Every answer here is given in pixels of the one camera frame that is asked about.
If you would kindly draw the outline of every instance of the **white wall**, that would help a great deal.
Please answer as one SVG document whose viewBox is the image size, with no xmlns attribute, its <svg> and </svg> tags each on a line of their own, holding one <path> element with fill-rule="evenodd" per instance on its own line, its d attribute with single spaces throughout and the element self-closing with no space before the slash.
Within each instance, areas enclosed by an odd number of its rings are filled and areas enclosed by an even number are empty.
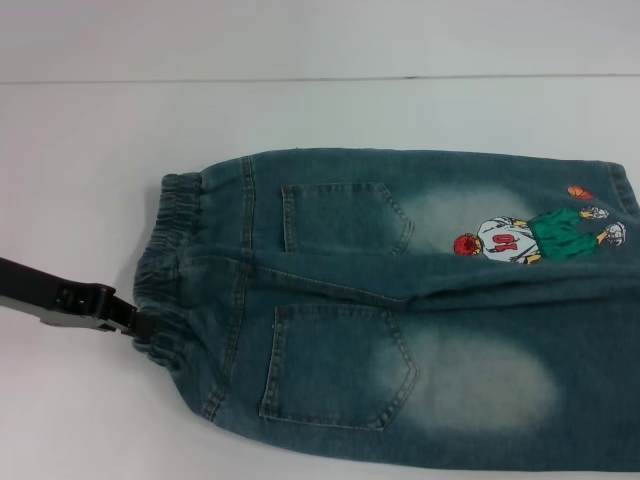
<svg viewBox="0 0 640 480">
<path fill-rule="evenodd" d="M 161 176 L 277 148 L 605 159 L 640 186 L 640 77 L 148 82 L 640 73 L 639 13 L 633 1 L 0 0 L 0 256 L 130 300 Z M 72 82 L 87 80 L 106 82 Z M 44 83 L 7 83 L 20 81 Z M 529 478 L 260 445 L 191 414 L 125 337 L 6 309 L 0 325 L 3 479 Z"/>
<path fill-rule="evenodd" d="M 640 73 L 637 0 L 2 0 L 0 80 Z"/>
</svg>

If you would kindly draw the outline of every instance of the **cartoon character embroidery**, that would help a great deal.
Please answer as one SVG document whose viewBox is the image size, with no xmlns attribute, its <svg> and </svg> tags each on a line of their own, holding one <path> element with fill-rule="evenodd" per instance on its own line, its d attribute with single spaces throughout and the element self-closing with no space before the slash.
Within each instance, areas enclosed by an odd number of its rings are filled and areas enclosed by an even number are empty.
<svg viewBox="0 0 640 480">
<path fill-rule="evenodd" d="M 491 260 L 532 264 L 541 258 L 564 260 L 595 254 L 606 240 L 619 247 L 626 240 L 626 228 L 612 223 L 596 235 L 579 231 L 582 220 L 603 219 L 609 212 L 598 207 L 582 210 L 564 208 L 529 220 L 497 217 L 484 222 L 477 233 L 456 238 L 453 249 L 458 255 L 483 253 Z"/>
</svg>

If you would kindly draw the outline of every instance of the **jeans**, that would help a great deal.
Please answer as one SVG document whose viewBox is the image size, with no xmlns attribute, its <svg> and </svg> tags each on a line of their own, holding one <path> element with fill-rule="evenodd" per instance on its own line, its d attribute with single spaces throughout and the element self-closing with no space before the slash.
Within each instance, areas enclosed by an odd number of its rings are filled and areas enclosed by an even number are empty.
<svg viewBox="0 0 640 480">
<path fill-rule="evenodd" d="M 164 178 L 135 346 L 196 414 L 299 452 L 640 471 L 638 248 L 616 164 L 262 153 Z"/>
</svg>

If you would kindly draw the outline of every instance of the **green shorts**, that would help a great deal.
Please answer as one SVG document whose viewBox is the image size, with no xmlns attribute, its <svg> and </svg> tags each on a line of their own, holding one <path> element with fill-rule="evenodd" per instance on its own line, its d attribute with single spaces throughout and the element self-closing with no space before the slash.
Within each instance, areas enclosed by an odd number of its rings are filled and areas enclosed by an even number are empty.
<svg viewBox="0 0 640 480">
<path fill-rule="evenodd" d="M 576 228 L 581 220 L 580 211 L 563 208 L 543 213 L 528 222 L 540 254 L 552 260 L 564 260 L 596 253 L 596 236 L 593 233 L 580 232 Z"/>
</svg>

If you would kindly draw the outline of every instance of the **basketball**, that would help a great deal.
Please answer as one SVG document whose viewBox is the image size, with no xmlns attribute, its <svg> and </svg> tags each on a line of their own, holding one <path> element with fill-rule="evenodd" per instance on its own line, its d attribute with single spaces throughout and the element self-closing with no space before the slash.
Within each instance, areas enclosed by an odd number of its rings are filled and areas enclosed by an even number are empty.
<svg viewBox="0 0 640 480">
<path fill-rule="evenodd" d="M 589 190 L 578 185 L 569 187 L 569 195 L 579 200 L 591 200 L 593 198 L 593 194 Z"/>
</svg>

